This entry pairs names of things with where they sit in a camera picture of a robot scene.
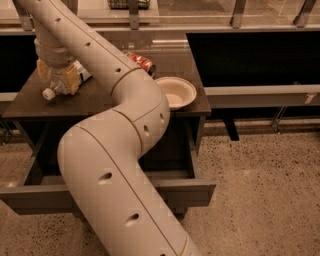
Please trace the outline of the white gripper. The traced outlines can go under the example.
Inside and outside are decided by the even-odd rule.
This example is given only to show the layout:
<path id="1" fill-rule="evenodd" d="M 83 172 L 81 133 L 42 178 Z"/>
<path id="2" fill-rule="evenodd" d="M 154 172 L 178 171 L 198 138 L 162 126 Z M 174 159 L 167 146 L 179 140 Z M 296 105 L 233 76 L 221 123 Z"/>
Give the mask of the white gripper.
<path id="1" fill-rule="evenodd" d="M 74 95 L 79 89 L 79 75 L 75 64 L 75 58 L 64 47 L 50 47 L 42 44 L 38 39 L 34 40 L 37 60 L 37 73 L 42 82 L 51 80 L 51 67 L 62 70 L 67 91 Z"/>

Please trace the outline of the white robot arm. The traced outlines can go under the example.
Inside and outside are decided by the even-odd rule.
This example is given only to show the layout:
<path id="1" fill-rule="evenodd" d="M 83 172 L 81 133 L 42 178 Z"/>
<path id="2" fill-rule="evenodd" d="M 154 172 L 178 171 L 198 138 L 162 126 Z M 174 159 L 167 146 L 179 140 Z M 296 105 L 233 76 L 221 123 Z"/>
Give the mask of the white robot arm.
<path id="1" fill-rule="evenodd" d="M 70 128 L 57 160 L 74 201 L 111 256 L 202 256 L 139 166 L 170 110 L 156 82 L 62 0 L 17 0 L 89 71 L 113 108 Z"/>

